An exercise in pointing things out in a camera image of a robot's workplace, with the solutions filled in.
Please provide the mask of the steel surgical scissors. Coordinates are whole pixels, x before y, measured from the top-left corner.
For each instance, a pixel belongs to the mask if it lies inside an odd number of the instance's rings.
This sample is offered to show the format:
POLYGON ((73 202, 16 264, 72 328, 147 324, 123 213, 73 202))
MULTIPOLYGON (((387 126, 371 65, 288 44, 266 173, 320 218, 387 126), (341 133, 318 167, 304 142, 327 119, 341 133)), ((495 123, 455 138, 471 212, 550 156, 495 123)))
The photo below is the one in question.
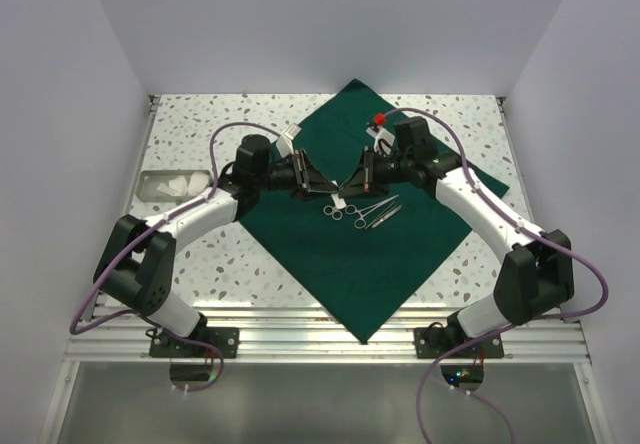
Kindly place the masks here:
POLYGON ((343 217, 344 206, 336 206, 336 205, 326 205, 323 208, 323 213, 331 217, 335 221, 339 221, 343 217))

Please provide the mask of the steel hemostat forceps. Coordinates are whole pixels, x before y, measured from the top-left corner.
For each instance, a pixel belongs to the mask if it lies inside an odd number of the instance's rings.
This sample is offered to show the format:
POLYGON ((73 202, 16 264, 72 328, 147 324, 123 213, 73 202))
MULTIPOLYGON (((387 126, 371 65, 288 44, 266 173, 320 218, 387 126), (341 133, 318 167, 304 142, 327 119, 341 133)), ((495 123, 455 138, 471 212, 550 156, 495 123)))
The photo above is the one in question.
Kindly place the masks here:
POLYGON ((347 215, 353 216, 355 221, 354 221, 354 227, 356 229, 364 229, 367 225, 368 222, 366 220, 367 216, 369 214, 371 214, 372 212, 381 209, 384 205, 387 204, 392 204, 396 198, 398 197, 398 195, 392 195, 386 199, 383 199, 375 204, 366 206, 366 207, 362 207, 362 208, 358 208, 353 204, 349 204, 346 206, 346 208, 344 209, 344 212, 347 215))

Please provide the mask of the steel scalpel handle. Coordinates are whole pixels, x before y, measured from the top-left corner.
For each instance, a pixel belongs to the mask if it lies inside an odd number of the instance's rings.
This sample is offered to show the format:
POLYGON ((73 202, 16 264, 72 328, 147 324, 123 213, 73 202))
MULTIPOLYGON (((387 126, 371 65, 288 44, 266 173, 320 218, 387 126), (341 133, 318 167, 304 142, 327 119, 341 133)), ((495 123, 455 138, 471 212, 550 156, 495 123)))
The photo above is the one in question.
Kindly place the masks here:
POLYGON ((381 216, 374 219, 374 221, 370 224, 370 228, 376 228, 380 226, 383 222, 387 221, 388 219, 393 217, 395 214, 397 214, 401 210, 402 210, 402 205, 398 205, 389 210, 384 211, 381 216))

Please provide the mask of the white gauze pad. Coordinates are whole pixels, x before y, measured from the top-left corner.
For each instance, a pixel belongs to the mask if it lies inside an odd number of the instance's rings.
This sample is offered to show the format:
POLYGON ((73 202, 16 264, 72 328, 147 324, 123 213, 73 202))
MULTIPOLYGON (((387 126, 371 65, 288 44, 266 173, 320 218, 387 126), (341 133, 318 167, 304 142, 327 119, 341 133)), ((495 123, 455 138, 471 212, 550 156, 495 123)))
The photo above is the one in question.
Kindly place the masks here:
POLYGON ((174 196, 173 189, 165 182, 159 181, 149 185, 149 194, 153 199, 169 199, 174 196))
POLYGON ((204 192, 211 183, 211 177, 205 172, 194 172, 188 181, 187 194, 190 196, 196 196, 204 192))
POLYGON ((169 180, 167 186, 174 196, 186 196, 189 190, 189 181, 185 176, 180 175, 169 180))

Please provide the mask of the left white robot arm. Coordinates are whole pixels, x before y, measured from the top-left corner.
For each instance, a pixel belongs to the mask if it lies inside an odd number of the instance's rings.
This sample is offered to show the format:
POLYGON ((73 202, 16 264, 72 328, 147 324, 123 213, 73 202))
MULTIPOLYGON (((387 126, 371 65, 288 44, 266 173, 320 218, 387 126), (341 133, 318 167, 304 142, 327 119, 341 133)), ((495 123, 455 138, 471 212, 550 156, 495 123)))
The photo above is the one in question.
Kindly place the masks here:
POLYGON ((172 289, 177 254, 210 231, 243 218, 266 191, 289 191, 299 199, 334 194, 302 149, 276 159, 264 136, 244 137, 231 173, 201 195, 173 210, 139 219, 121 217, 97 266, 94 284, 141 317, 172 333, 185 356, 201 354, 208 343, 205 318, 172 289))

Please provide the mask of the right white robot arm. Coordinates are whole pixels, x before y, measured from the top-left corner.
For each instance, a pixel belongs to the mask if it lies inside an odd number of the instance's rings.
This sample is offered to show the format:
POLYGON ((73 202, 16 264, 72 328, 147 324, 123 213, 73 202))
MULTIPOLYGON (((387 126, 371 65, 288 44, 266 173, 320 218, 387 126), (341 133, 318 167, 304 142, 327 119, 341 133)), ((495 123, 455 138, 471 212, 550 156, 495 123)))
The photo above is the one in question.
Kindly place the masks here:
POLYGON ((340 197, 382 196, 392 184, 410 183, 461 218, 500 263, 492 293, 450 315, 437 341, 454 355, 468 356, 481 336, 526 324, 573 297, 571 243, 563 232, 547 233, 509 209, 460 152, 438 145, 425 119, 405 119, 393 131, 384 122, 377 115, 368 125, 373 144, 341 184, 340 197))

